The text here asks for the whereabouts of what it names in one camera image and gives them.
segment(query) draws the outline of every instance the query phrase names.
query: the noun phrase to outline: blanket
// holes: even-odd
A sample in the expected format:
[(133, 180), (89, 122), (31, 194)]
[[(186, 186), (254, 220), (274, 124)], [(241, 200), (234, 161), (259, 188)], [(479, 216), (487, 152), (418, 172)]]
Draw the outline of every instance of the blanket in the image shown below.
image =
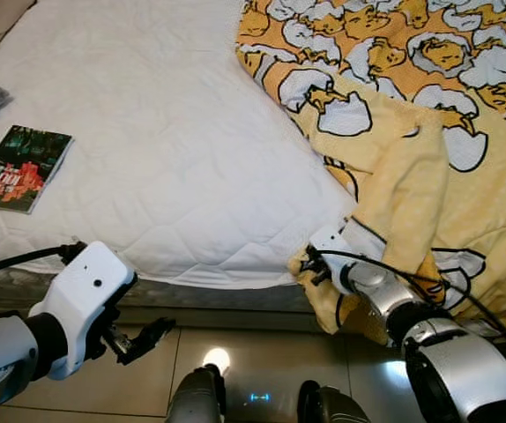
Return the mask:
[[(350, 248), (506, 324), (506, 0), (247, 0), (236, 53), (356, 197)], [(386, 342), (304, 251), (290, 270), (325, 330)]]

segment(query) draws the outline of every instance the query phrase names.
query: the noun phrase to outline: mattress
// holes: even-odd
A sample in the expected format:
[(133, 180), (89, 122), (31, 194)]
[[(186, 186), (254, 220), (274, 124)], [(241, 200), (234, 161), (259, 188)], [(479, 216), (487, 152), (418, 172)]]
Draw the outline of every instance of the mattress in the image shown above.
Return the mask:
[[(257, 289), (355, 205), (234, 55), (241, 2), (40, 0), (0, 45), (0, 141), (75, 142), (31, 215), (0, 211), (0, 259), (101, 240), (148, 282)], [(21, 266), (61, 269), (56, 258)]]

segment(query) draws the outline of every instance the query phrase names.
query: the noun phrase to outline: floor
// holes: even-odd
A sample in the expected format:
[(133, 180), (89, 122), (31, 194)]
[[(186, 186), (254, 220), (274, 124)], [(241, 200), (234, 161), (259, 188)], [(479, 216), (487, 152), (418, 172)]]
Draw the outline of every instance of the floor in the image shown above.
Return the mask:
[(352, 395), (373, 423), (423, 422), (397, 354), (363, 338), (185, 328), (127, 367), (107, 352), (65, 381), (30, 384), (0, 407), (0, 423), (164, 422), (176, 387), (213, 348), (230, 359), (226, 422), (295, 422), (298, 389), (307, 379)]

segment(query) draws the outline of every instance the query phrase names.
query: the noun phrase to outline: quilted mattress cover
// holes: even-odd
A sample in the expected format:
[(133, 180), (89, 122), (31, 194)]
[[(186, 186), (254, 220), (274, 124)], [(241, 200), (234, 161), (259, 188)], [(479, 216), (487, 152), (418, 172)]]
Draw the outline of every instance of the quilted mattress cover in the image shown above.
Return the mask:
[[(238, 0), (40, 0), (0, 45), (13, 124), (75, 143), (0, 259), (101, 240), (147, 281), (292, 283), (287, 259), (354, 200), (234, 55)], [(22, 266), (56, 273), (56, 259)]]

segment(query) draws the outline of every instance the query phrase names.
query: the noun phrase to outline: black cable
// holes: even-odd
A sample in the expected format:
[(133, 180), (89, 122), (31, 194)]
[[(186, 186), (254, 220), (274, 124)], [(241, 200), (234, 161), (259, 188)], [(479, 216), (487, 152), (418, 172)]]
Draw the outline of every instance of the black cable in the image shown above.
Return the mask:
[(482, 314), (488, 318), (488, 320), (502, 333), (502, 336), (506, 339), (506, 327), (500, 321), (500, 319), (492, 311), (490, 311), (484, 304), (482, 304), (476, 297), (474, 297), (473, 295), (471, 295), (467, 291), (459, 288), (458, 286), (452, 285), (446, 279), (429, 278), (426, 276), (416, 275), (414, 273), (409, 273), (406, 271), (399, 271), (398, 269), (396, 269), (392, 266), (389, 266), (386, 263), (379, 262), (377, 260), (374, 260), (372, 258), (368, 258), (366, 256), (362, 256), (359, 254), (348, 253), (346, 251), (336, 251), (336, 250), (332, 250), (332, 249), (319, 249), (319, 250), (317, 250), (317, 253), (318, 254), (330, 254), (333, 256), (350, 257), (355, 260), (360, 260), (362, 262), (366, 262), (366, 263), (374, 264), (378, 267), (382, 267), (383, 269), (385, 269), (387, 271), (391, 271), (391, 272), (401, 276), (402, 278), (406, 279), (410, 285), (412, 285), (414, 288), (416, 288), (416, 290), (419, 291), (419, 293), (421, 294), (422, 297), (424, 297), (424, 300), (426, 302), (430, 303), (431, 305), (433, 305), (436, 308), (439, 308), (439, 306), (431, 300), (431, 298), (423, 290), (423, 288), (421, 288), (420, 285), (418, 285), (415, 281), (413, 281), (413, 279), (420, 279), (420, 280), (425, 280), (427, 282), (441, 283), (446, 286), (450, 286), (455, 291), (457, 291), (458, 293), (463, 295), (466, 299), (468, 299), (480, 312), (482, 312)]
[(59, 255), (62, 258), (62, 261), (65, 264), (68, 264), (85, 247), (86, 247), (86, 244), (79, 241), (76, 244), (70, 244), (70, 245), (64, 244), (64, 245), (61, 245), (60, 247), (52, 247), (50, 249), (38, 249), (36, 251), (31, 251), (29, 253), (25, 253), (20, 256), (6, 258), (6, 259), (0, 261), (0, 271), (2, 269), (6, 269), (8, 267), (15, 266), (16, 264), (31, 262), (32, 260), (37, 260), (38, 258), (43, 258), (43, 257), (47, 257), (47, 256), (54, 256), (54, 255)]

